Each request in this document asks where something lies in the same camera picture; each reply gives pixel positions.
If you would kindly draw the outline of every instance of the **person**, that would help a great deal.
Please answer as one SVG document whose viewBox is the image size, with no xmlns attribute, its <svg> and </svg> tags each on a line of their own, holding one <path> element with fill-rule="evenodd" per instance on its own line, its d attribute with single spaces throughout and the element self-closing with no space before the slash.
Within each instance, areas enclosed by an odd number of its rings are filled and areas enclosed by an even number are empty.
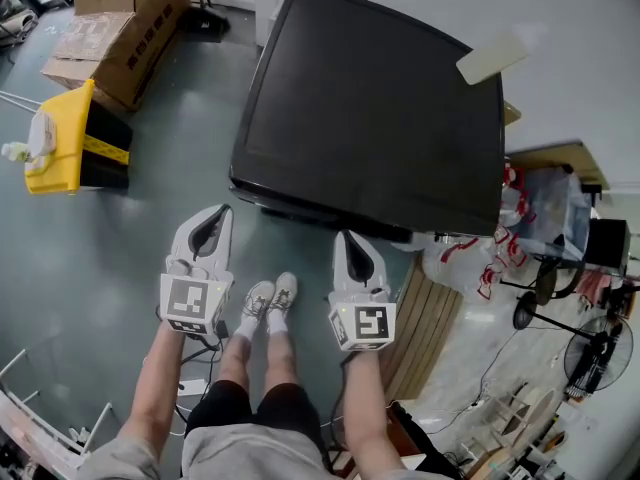
<svg viewBox="0 0 640 480">
<path fill-rule="evenodd" d="M 187 420 L 182 472 L 190 480 L 328 480 L 318 413 L 296 376 L 286 318 L 297 281 L 285 272 L 275 285 L 256 284 L 241 323 L 225 346 L 218 379 Z M 247 361 L 266 314 L 269 342 L 265 395 L 255 414 L 249 403 Z M 162 322 L 142 367 L 131 414 L 118 436 L 83 464 L 79 480 L 160 478 L 158 460 L 171 428 L 185 335 Z M 385 399 L 376 352 L 347 366 L 346 444 L 363 480 L 435 480 L 405 470 L 387 437 Z"/>
</svg>

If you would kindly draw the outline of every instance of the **gray t-shirt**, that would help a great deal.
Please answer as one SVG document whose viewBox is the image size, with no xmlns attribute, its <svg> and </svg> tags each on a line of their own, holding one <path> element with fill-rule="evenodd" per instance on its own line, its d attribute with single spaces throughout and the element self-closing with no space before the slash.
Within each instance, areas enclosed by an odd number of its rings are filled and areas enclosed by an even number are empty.
<svg viewBox="0 0 640 480">
<path fill-rule="evenodd" d="M 299 432 L 251 423 L 197 428 L 182 451 L 189 480 L 332 480 L 320 452 Z M 140 439 L 118 437 L 96 450 L 80 468 L 78 480 L 159 480 L 158 462 Z M 445 480 L 418 471 L 392 471 L 375 480 Z"/>
</svg>

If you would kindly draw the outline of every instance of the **green floor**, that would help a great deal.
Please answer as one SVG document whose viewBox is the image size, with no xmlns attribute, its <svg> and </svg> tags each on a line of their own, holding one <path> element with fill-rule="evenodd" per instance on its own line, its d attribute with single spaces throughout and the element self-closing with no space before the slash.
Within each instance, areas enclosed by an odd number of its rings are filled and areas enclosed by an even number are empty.
<svg viewBox="0 0 640 480">
<path fill-rule="evenodd" d="M 28 39 L 0 58 L 0 89 L 43 100 L 62 88 L 39 73 L 71 17 L 51 13 Z M 5 379 L 17 394 L 42 395 L 32 407 L 61 430 L 90 425 L 104 404 L 113 417 L 98 442 L 115 435 L 128 414 L 136 378 L 157 327 L 159 274 L 178 225 L 200 209 L 229 203 L 235 212 L 230 270 L 236 283 L 223 318 L 232 330 L 246 291 L 291 270 L 300 295 L 290 313 L 302 383 L 328 419 L 338 393 L 341 358 L 326 318 L 334 233 L 263 215 L 228 191 L 229 157 L 259 52 L 251 14 L 234 13 L 220 44 L 180 41 L 166 56 L 134 129 L 126 196 L 85 192 L 30 196 L 21 166 L 0 162 L 0 364 L 20 349 L 29 361 Z M 2 141 L 26 140 L 30 114 L 0 101 Z M 394 293 L 410 258 L 376 243 Z M 199 347 L 193 342 L 188 350 Z M 265 341 L 250 368 L 254 404 L 262 393 Z M 208 375 L 191 363 L 182 378 Z M 196 400 L 181 399 L 187 406 Z M 174 431 L 182 432 L 176 417 Z M 163 473 L 177 477 L 181 439 L 172 437 Z"/>
</svg>

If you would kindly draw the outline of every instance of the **cardboard box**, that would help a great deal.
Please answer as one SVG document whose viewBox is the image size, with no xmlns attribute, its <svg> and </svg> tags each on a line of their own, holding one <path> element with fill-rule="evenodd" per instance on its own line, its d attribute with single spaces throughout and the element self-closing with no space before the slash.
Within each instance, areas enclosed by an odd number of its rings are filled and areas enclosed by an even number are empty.
<svg viewBox="0 0 640 480">
<path fill-rule="evenodd" d="M 69 89 L 93 78 L 93 99 L 136 110 L 189 0 L 75 0 L 76 15 L 42 73 Z"/>
</svg>

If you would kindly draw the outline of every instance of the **black and yellow bin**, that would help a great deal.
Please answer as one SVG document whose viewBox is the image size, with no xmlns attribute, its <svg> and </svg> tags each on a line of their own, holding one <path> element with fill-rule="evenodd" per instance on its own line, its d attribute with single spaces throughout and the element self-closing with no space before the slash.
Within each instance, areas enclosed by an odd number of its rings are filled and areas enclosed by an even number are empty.
<svg viewBox="0 0 640 480">
<path fill-rule="evenodd" d="M 93 80 L 45 101 L 56 126 L 56 148 L 25 168 L 31 194 L 76 193 L 82 188 L 125 190 L 129 186 L 129 125 L 91 99 Z"/>
</svg>

